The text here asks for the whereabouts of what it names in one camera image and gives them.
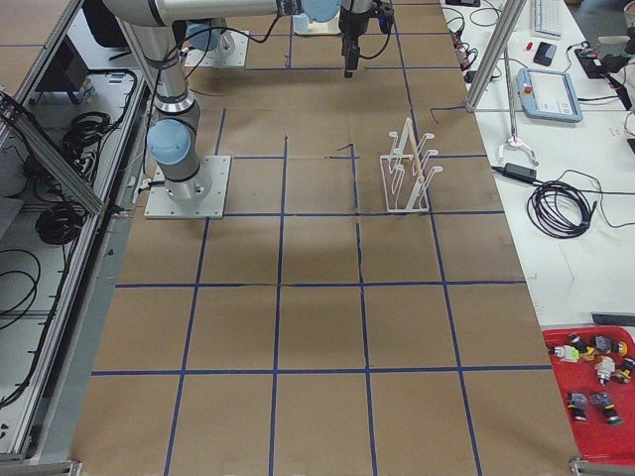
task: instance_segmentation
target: white table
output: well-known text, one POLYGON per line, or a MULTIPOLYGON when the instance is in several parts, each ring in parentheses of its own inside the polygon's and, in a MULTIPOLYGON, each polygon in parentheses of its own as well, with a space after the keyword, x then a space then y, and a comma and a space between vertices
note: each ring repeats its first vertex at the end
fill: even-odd
MULTIPOLYGON (((558 42, 551 42, 557 44, 558 51, 550 70, 567 67, 567 46, 583 40, 571 14, 563 7, 565 33, 558 42)), ((511 58, 541 68, 531 63, 543 39, 531 36, 529 8, 530 1, 510 38, 508 51, 511 58), (533 48, 526 51, 529 42, 533 48)), ((463 40, 483 54, 493 27, 470 24, 468 16, 473 8, 457 10, 466 19, 463 40)), ((444 11, 448 19, 456 16, 450 10, 444 11)), ((477 14, 475 19, 488 23, 491 13, 477 14)), ((606 81, 586 78, 572 49, 570 54, 569 74, 578 97, 614 94, 606 81)), ((515 77, 521 66, 512 63, 512 67, 515 77)), ((540 162, 538 179, 556 179, 564 170, 575 169, 597 177, 605 190, 635 190, 635 154, 626 142, 623 122, 628 113, 621 102, 581 107, 584 118, 578 124, 533 120, 522 112, 517 114, 519 135, 536 151, 540 162)), ((519 103, 515 108, 520 110, 519 103)), ((510 135, 508 110, 503 76, 489 84, 475 113, 492 166, 501 165, 498 148, 510 135)), ((507 151, 505 162, 530 166, 528 157, 520 151, 507 151)), ((591 188, 589 180, 580 176, 567 175, 564 181, 578 188, 591 188)), ((535 228, 526 214, 525 205, 533 188, 502 177, 497 177, 496 184, 541 326, 592 323, 591 311, 635 312, 635 227, 612 229, 596 212, 590 229, 581 237, 550 238, 535 228)), ((588 197, 593 201, 598 195, 588 197)), ((606 196, 604 208, 613 223, 635 221, 635 196, 606 196)))

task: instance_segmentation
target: keyboard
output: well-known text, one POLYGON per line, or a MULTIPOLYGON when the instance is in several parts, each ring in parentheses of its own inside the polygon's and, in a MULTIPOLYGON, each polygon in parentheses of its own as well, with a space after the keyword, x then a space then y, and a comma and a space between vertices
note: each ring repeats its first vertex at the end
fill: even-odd
POLYGON ((534 35, 559 40, 563 35, 563 0, 531 1, 534 35))

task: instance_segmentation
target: blue joint cap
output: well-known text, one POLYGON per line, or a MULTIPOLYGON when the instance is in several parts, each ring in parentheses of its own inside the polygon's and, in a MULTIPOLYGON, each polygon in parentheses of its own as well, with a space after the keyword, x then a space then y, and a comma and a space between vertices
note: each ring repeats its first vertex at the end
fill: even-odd
POLYGON ((188 128, 174 119, 159 121, 148 131, 148 149, 160 165, 173 166, 190 151, 188 128))
MULTIPOLYGON (((186 35, 189 37, 207 28, 209 28, 209 25, 207 25, 207 23, 189 23, 186 35)), ((200 33, 194 38, 190 39, 190 45, 204 53, 215 50, 219 43, 220 34, 218 33, 218 30, 211 30, 210 32, 200 33)))
POLYGON ((332 20, 337 12, 341 0, 302 0, 302 8, 314 22, 324 23, 332 20))

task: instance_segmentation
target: aluminum pole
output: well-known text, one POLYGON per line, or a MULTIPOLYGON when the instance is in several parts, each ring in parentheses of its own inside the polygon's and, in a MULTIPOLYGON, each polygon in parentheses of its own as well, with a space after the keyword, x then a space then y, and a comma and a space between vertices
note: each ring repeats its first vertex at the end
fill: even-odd
POLYGON ((474 82, 469 88, 467 97, 465 98, 465 109, 469 112, 474 112, 481 96, 485 92, 485 88, 492 77, 492 72, 500 59, 501 54, 505 47, 509 37, 514 31, 514 27, 518 22, 523 7, 527 0, 508 0, 503 7, 503 12, 496 23, 494 33, 492 33, 485 54, 480 62, 474 82))
POLYGON ((507 47, 503 50, 505 58, 505 81, 507 82, 507 101, 509 102, 509 124, 511 126, 512 139, 518 139, 518 127, 516 126, 516 109, 514 108, 514 85, 512 84, 512 70, 509 67, 509 54, 507 47))

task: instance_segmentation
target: smartphone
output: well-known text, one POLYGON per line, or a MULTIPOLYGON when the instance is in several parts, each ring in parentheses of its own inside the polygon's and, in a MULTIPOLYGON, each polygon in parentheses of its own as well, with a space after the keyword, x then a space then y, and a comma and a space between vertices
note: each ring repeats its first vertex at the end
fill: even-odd
POLYGON ((541 64, 542 66, 551 66, 555 55, 556 45, 540 42, 538 49, 536 50, 536 54, 534 55, 534 62, 541 64))

